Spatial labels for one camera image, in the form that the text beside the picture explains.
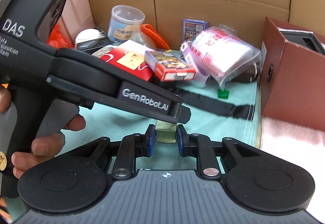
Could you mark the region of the person's left hand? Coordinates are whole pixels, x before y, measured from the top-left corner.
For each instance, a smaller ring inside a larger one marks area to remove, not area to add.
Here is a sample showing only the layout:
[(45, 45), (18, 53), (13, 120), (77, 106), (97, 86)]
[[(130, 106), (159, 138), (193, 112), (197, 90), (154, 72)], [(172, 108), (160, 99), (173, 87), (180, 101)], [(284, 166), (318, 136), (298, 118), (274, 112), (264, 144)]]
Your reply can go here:
[[(10, 104), (11, 94), (1, 85), (1, 113), (5, 112)], [(84, 117), (77, 114), (63, 127), (63, 129), (80, 131), (83, 130), (85, 126), (86, 121)], [(25, 171), (54, 158), (63, 149), (65, 143), (65, 136), (62, 132), (34, 139), (31, 144), (31, 152), (15, 152), (12, 154), (11, 161), (14, 166), (14, 176), (19, 179)]]

